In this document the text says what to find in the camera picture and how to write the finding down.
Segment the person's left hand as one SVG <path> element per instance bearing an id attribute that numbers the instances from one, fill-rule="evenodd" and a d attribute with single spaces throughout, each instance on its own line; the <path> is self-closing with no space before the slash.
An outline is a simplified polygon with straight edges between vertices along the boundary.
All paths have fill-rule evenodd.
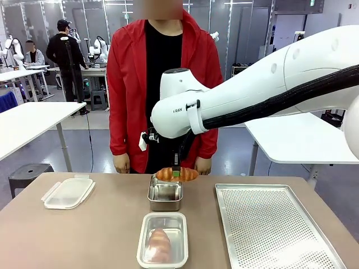
<path id="1" fill-rule="evenodd" d="M 211 173 L 211 159 L 204 159 L 201 157 L 197 157 L 195 161 L 195 170 L 200 175 L 209 175 Z"/>

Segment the person's left forearm red sleeve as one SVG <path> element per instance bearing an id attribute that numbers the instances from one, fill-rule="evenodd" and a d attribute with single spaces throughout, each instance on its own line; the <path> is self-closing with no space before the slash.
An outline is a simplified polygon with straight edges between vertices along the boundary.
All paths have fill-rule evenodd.
<path id="1" fill-rule="evenodd" d="M 197 156 L 202 159 L 211 159 L 217 151 L 218 129 L 212 129 L 198 135 L 199 148 Z"/>

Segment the seated person in grey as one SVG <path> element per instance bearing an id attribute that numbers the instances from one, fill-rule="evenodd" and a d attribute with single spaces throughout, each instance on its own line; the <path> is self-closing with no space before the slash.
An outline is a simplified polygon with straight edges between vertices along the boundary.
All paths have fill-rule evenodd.
<path id="1" fill-rule="evenodd" d="M 45 58 L 43 53 L 35 47 L 35 43 L 32 40 L 27 40 L 25 43 L 26 46 L 26 57 L 25 57 L 25 64 L 27 66 L 44 66 L 45 65 Z M 40 90 L 40 77 L 37 75 L 38 78 L 35 78 L 32 75 L 32 81 L 36 91 Z"/>

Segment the blue cloth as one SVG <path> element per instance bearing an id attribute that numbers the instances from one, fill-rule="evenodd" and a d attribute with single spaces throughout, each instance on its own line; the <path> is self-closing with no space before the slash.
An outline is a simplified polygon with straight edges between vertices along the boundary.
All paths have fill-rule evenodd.
<path id="1" fill-rule="evenodd" d="M 0 113 L 17 107 L 18 103 L 13 92 L 8 92 L 0 96 Z"/>

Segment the white background work table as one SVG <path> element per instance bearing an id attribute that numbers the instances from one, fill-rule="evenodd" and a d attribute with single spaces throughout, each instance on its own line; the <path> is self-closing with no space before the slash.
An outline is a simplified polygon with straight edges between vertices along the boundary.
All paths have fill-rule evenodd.
<path id="1" fill-rule="evenodd" d="M 29 91 L 25 85 L 23 86 L 23 90 L 25 92 L 25 100 L 38 102 L 38 95 L 36 94 L 35 86 L 32 81 L 32 76 L 36 74 L 41 74 L 44 82 L 45 92 L 47 93 L 45 96 L 42 97 L 42 100 L 46 100 L 53 97 L 54 95 L 49 93 L 47 81 L 44 76 L 44 68 L 42 66 L 30 66 L 30 69 L 19 69 L 0 73 L 0 86 L 10 84 L 9 89 L 15 94 L 18 104 L 23 104 L 24 101 L 22 100 L 22 97 L 16 94 L 15 83 L 17 81 L 24 82 L 25 80 L 27 80 L 31 88 L 32 97 L 29 96 Z"/>

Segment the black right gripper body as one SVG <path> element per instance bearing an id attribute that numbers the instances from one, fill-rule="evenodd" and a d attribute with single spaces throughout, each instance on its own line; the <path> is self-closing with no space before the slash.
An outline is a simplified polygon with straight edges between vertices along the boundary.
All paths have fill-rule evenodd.
<path id="1" fill-rule="evenodd" d="M 195 134 L 193 131 L 188 131 L 186 134 L 180 137 L 180 143 L 178 147 L 178 163 L 181 164 L 187 158 L 187 155 L 191 149 Z"/>

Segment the black round-hole stool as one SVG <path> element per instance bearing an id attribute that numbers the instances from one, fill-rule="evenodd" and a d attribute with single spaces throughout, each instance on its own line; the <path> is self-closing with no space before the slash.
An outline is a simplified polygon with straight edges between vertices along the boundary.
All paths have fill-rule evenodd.
<path id="1" fill-rule="evenodd" d="M 39 175 L 54 172 L 51 164 L 26 164 L 15 170 L 8 177 L 12 198 L 15 198 L 16 189 L 25 189 Z"/>

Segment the standing person in black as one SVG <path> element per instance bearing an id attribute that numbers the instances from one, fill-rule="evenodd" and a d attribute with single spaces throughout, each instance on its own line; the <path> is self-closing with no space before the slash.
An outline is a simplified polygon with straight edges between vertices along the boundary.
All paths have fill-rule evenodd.
<path id="1" fill-rule="evenodd" d="M 72 58 L 76 69 L 77 85 L 81 95 L 81 100 L 84 98 L 83 81 L 81 74 L 81 67 L 85 69 L 88 66 L 85 64 L 84 57 L 81 53 L 80 47 L 75 38 L 69 36 L 70 22 L 66 20 L 58 20 L 57 22 L 58 33 L 49 39 L 49 43 L 46 50 L 46 55 L 53 63 L 57 64 L 61 72 L 63 88 L 65 90 L 66 101 L 74 102 L 76 97 L 75 88 L 73 86 L 72 73 L 69 65 L 68 54 L 63 37 L 69 37 L 71 45 Z"/>

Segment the black tripod pole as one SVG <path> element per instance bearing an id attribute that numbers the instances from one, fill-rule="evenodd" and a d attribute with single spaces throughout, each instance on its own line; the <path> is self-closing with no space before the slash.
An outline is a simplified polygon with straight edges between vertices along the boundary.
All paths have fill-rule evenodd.
<path id="1" fill-rule="evenodd" d="M 70 42 L 69 42 L 69 37 L 63 37 L 62 40 L 65 43 L 67 54 L 68 54 L 68 60 L 69 60 L 69 65 L 70 65 L 70 69 L 71 69 L 71 73 L 72 73 L 73 86 L 75 88 L 77 102 L 80 103 L 80 104 L 85 104 L 86 105 L 86 102 L 81 100 L 79 87 L 77 85 L 76 69 L 75 69 L 75 65 L 74 65 L 74 62 L 73 62 L 73 58 L 72 58 L 72 51 L 71 51 L 71 45 L 70 45 Z"/>

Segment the golden brown bread roll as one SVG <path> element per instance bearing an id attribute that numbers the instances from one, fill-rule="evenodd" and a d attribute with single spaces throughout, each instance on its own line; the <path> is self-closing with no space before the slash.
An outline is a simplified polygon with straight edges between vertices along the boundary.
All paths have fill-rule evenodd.
<path id="1" fill-rule="evenodd" d="M 163 229 L 155 229 L 149 240 L 146 257 L 149 262 L 169 263 L 171 260 L 171 241 Z"/>
<path id="2" fill-rule="evenodd" d="M 181 174 L 178 178 L 172 176 L 172 168 L 163 168 L 155 176 L 164 182 L 189 182 L 196 179 L 199 174 L 196 170 L 181 167 Z"/>

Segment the person's right hand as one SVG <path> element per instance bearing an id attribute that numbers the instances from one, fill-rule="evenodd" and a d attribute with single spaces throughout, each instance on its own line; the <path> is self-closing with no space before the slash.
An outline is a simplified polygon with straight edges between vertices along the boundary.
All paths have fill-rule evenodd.
<path id="1" fill-rule="evenodd" d="M 127 154 L 114 156 L 113 164 L 118 173 L 128 174 L 130 172 L 130 160 Z"/>

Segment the black utility cart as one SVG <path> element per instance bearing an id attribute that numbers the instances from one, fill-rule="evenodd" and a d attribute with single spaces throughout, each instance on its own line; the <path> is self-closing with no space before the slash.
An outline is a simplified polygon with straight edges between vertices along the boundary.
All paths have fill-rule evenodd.
<path id="1" fill-rule="evenodd" d="M 338 110 L 335 110 L 334 113 L 332 110 L 326 110 L 320 118 L 332 126 L 339 128 L 342 126 L 344 115 L 345 111 L 343 111 L 342 115 L 340 115 L 338 114 Z"/>

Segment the grey plastic stool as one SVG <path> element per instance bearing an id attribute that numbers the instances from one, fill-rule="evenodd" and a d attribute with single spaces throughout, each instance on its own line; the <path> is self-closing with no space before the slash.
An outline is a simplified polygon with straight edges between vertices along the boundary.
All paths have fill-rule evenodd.
<path id="1" fill-rule="evenodd" d="M 91 110 L 106 110 L 108 108 L 104 90 L 91 91 L 90 93 Z"/>

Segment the white shoe rack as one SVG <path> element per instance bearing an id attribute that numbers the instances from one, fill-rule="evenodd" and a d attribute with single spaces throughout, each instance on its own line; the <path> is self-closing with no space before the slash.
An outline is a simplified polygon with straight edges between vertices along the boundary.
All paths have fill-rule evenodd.
<path id="1" fill-rule="evenodd" d="M 246 68 L 248 68 L 251 65 L 252 65 L 252 63 L 234 63 L 234 64 L 232 64 L 231 76 L 233 77 L 233 76 L 239 74 L 240 72 L 244 71 Z"/>

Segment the white rounded side table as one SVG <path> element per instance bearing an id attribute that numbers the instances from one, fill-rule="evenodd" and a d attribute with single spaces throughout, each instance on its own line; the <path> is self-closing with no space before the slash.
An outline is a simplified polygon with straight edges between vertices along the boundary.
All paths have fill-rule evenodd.
<path id="1" fill-rule="evenodd" d="M 267 117 L 244 123 L 254 139 L 248 175 L 253 176 L 257 151 L 279 164 L 310 164 L 308 183 L 314 188 L 321 165 L 359 165 L 344 132 L 311 114 Z"/>

